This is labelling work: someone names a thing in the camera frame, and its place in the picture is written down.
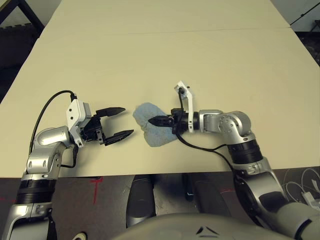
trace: dark floor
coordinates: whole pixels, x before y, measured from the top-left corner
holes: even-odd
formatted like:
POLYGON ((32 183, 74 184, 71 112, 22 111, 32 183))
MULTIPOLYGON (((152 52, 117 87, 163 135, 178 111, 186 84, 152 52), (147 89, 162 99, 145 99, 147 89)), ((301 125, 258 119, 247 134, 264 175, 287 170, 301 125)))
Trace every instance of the dark floor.
MULTIPOLYGON (((298 35, 310 54, 320 65, 319 36, 298 35)), ((13 83, 20 67, 28 57, 37 33, 31 25, 0 28, 0 102, 13 83)), ((279 169, 275 173, 280 183, 301 183, 303 168, 279 169)), ((252 223, 243 211, 234 192, 230 172, 206 174, 223 196, 231 215, 252 223)), ((105 176, 101 182, 90 178, 60 178, 53 198, 53 217, 59 239, 68 240, 81 231, 89 239, 110 239, 126 228, 126 205, 133 176, 105 176)), ((305 175, 305 184, 311 187, 312 172, 305 175)), ((185 200, 181 174, 159 174, 154 187, 157 215, 196 213, 195 203, 185 200)), ((3 231, 10 206, 15 201, 20 184, 18 178, 0 178, 0 234, 3 231)), ((299 187, 288 186, 295 199, 304 202, 299 187)), ((310 190, 314 197, 320 195, 310 190)))
MULTIPOLYGON (((275 170, 279 182, 301 183, 304 168, 275 170)), ((231 215, 242 222, 252 224, 243 211, 234 192, 230 172, 206 173, 208 179, 223 196, 231 215)), ((304 185, 312 187, 311 179, 316 176, 305 174, 304 185)), ((58 239, 68 240, 81 231, 89 239, 110 239, 126 229, 126 206, 133 176, 105 176, 101 182, 90 178, 60 178, 53 197, 53 218, 56 222, 58 239), (97 185, 96 201, 94 198, 97 185)), ((10 206, 13 204, 20 184, 18 178, 0 178, 0 233, 2 233, 10 206)), ((301 191, 295 185, 289 191, 303 202, 301 191)), ((310 190, 315 198, 320 198, 310 190)), ((154 186, 157 215, 170 213, 197 213, 195 203, 185 200, 181 174, 159 174, 154 186)))

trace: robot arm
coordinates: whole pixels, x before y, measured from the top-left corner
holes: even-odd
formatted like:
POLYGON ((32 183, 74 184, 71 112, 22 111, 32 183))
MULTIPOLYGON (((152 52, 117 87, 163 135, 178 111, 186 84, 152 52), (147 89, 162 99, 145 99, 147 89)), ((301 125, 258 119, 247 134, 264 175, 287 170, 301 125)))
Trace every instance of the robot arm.
MULTIPOLYGON (((183 93, 182 99, 192 96, 190 88, 182 82, 175 90, 183 93)), ((315 239, 320 225, 319 212, 286 199, 268 159, 260 151, 249 117, 241 111, 200 110, 193 112, 191 122, 192 104, 192 98, 188 98, 189 112, 174 108, 171 115, 155 116, 149 122, 158 127, 172 127, 173 134, 192 133, 193 130, 221 134, 231 155, 237 197, 251 219, 257 225, 291 238, 315 239)))
POLYGON ((2 240, 55 240, 55 223, 52 219, 52 196, 61 167, 76 165, 78 148, 86 142, 98 141, 110 145, 127 136, 133 130, 125 130, 105 137, 100 118, 116 115, 125 109, 110 107, 96 111, 91 116, 87 103, 73 99, 66 110, 68 126, 48 128, 39 132, 33 141, 26 169, 10 208, 2 240), (73 165, 63 165, 62 155, 73 146, 73 165))

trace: white table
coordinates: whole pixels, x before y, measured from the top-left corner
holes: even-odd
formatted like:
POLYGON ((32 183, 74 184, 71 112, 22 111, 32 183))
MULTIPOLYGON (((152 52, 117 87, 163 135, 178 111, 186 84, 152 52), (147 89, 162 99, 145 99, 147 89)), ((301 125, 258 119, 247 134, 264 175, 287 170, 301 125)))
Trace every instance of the white table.
MULTIPOLYGON (((106 136, 134 133, 107 147, 88 143, 62 177, 228 170, 219 156, 178 141, 145 142, 133 111, 145 102, 168 113, 179 107, 180 80, 195 93, 195 111, 247 113, 272 168, 319 165, 320 69, 268 0, 64 0, 0 104, 0 177, 21 177, 36 119, 64 89, 93 113, 127 109, 103 118, 106 136)), ((69 101, 55 99, 38 129, 66 125, 69 101)), ((214 134, 183 136, 222 143, 214 134)))

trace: white cable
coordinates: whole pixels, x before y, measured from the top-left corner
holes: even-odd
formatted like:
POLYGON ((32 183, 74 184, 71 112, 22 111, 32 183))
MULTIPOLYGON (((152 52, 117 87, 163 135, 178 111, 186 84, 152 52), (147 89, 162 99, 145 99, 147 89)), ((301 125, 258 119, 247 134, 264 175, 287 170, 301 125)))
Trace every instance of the white cable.
MULTIPOLYGON (((289 190, 288 190, 288 185, 289 185, 289 184, 297 185, 304 193, 305 193, 305 190, 303 189, 302 186, 300 186, 300 184, 296 183, 295 181, 288 181, 287 183, 282 184, 282 186, 285 185, 285 190, 286 190, 287 194, 288 194, 295 202, 298 202, 298 201, 291 195, 291 193, 289 192, 289 190)), ((286 199, 289 201, 286 192, 284 192, 284 194, 285 194, 286 199)))
POLYGON ((317 173, 314 169, 312 169, 312 168, 310 168, 310 167, 306 168, 306 169, 302 172, 302 175, 301 175, 301 187, 302 187, 302 190, 303 190, 304 192, 306 192, 306 191, 304 190, 304 175, 305 175, 305 173, 306 173, 308 170, 309 170, 309 171, 313 171, 313 172, 315 173, 315 175, 318 177, 319 181, 320 181, 320 175, 319 175, 319 173, 317 173))

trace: red mark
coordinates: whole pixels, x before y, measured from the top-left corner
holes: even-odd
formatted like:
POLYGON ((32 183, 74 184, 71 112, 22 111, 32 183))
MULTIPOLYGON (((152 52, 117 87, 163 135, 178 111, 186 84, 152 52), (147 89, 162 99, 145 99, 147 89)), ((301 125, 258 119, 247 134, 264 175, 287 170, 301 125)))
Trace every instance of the red mark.
POLYGON ((235 192, 235 190, 232 188, 225 188, 221 190, 220 194, 231 193, 231 192, 235 192))
POLYGON ((104 180, 104 177, 100 177, 99 179, 97 180, 91 180, 90 182, 91 183, 95 183, 95 186, 94 186, 94 193, 93 193, 93 204, 96 204, 97 202, 97 194, 98 194, 98 183, 102 183, 102 181, 104 180))

